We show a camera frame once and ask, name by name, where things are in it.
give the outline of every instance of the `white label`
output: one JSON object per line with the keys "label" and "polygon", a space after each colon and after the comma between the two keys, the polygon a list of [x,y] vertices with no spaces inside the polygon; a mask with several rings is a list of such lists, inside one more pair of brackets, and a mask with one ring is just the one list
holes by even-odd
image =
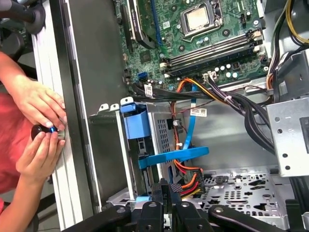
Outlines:
{"label": "white label", "polygon": [[152,85],[144,85],[145,88],[145,95],[148,98],[152,98],[153,97],[153,86]]}
{"label": "white label", "polygon": [[190,115],[197,116],[197,117],[207,117],[207,109],[203,109],[203,108],[191,109]]}
{"label": "white label", "polygon": [[169,21],[163,23],[163,29],[166,29],[166,28],[170,28],[170,23],[169,23]]}

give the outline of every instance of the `black clamp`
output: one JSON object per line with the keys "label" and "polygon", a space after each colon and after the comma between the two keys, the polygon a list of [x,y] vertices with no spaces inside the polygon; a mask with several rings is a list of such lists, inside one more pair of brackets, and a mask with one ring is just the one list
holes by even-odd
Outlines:
{"label": "black clamp", "polygon": [[13,0],[0,1],[0,18],[11,18],[23,21],[26,30],[38,34],[45,25],[45,9],[41,4],[27,7]]}

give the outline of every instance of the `blue plastic clip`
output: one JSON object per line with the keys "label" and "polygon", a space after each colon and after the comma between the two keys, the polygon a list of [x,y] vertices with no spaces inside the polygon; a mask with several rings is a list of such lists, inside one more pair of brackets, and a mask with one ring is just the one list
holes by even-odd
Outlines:
{"label": "blue plastic clip", "polygon": [[186,150],[171,151],[141,159],[139,160],[139,166],[140,169],[144,169],[146,167],[156,165],[158,163],[165,163],[170,160],[179,160],[180,162],[183,162],[207,154],[209,154],[209,149],[205,146],[190,148]]}
{"label": "blue plastic clip", "polygon": [[148,202],[151,201],[151,196],[138,196],[135,200],[136,202]]}

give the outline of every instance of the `black cable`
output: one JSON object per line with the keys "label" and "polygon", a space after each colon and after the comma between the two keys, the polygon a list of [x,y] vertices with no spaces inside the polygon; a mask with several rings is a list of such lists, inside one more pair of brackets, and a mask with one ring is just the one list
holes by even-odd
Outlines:
{"label": "black cable", "polygon": [[50,230],[60,230],[60,228],[55,227],[55,228],[49,228],[49,229],[44,229],[44,230],[38,230],[38,231],[50,231]]}

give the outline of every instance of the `child's hand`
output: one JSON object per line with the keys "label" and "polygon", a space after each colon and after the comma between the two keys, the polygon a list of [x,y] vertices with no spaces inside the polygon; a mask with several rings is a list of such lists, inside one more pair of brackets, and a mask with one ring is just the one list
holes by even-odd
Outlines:
{"label": "child's hand", "polygon": [[16,163],[21,178],[29,184],[43,184],[53,173],[64,143],[64,140],[58,141],[57,132],[40,132],[33,141],[30,138]]}
{"label": "child's hand", "polygon": [[63,99],[51,89],[26,76],[18,76],[9,93],[19,110],[33,124],[65,129],[63,122],[67,122],[67,117]]}

